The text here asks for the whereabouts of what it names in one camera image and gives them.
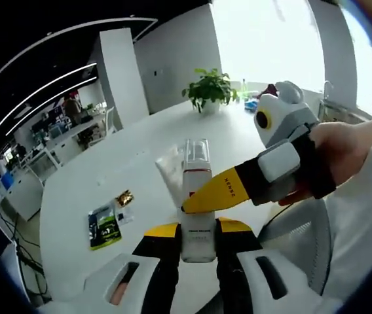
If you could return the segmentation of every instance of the ceiling light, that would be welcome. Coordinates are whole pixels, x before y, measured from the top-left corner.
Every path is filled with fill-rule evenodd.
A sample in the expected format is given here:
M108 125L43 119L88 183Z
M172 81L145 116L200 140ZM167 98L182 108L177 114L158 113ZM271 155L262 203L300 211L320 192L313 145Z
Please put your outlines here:
M56 94L54 97L51 97L49 98L48 100L44 101L43 103L41 103L39 106L37 106L36 108L34 108L34 110L30 111L27 115L25 115L19 122L17 122L17 124L15 126L13 126L10 131L8 131L5 136L8 136L11 132L13 132L28 116L30 116L32 113L34 113L37 109L41 108L42 106L46 105L49 101L53 100L54 98L58 97L59 95L62 95L70 90L73 90L74 88L80 86L80 85L83 85L87 82L90 82L91 80L95 80L97 77L92 77L88 80L85 80L81 83L78 83L70 88L67 88L66 90L63 90L62 92Z
M75 72L78 72L78 71L81 71L83 69L86 69L87 67L92 67L94 65L96 65L97 62L93 62L93 63L90 63L88 65L85 65L84 67L80 67L74 71L71 71L71 72L68 72L67 74L64 74L52 81L50 81L48 84L42 86L41 88L39 88L38 90L34 91L33 93L31 93L30 95L28 95L25 99L22 100L22 102L20 102L17 106L15 106L15 108L13 108L13 110L11 110L1 121L0 121L0 126L4 123L4 121L14 112L17 110L17 108L19 108L21 105L23 105L29 98L31 98L32 96L34 96L35 94L39 93L41 90L43 90L44 88L48 87L49 85L51 84L54 84L57 80L60 80L60 79L63 79L64 77L67 77L68 75L71 75Z

